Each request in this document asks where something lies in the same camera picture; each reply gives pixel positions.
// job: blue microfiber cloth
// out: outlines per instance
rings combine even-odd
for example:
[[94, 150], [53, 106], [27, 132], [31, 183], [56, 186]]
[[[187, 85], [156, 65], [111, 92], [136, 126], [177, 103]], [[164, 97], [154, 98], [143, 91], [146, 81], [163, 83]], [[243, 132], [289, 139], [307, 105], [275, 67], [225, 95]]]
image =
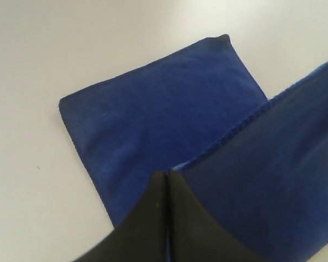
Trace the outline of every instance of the blue microfiber cloth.
[[60, 112], [118, 225], [153, 171], [199, 155], [266, 101], [222, 35], [67, 96]]
[[328, 63], [180, 167], [216, 221], [269, 261], [328, 243]]

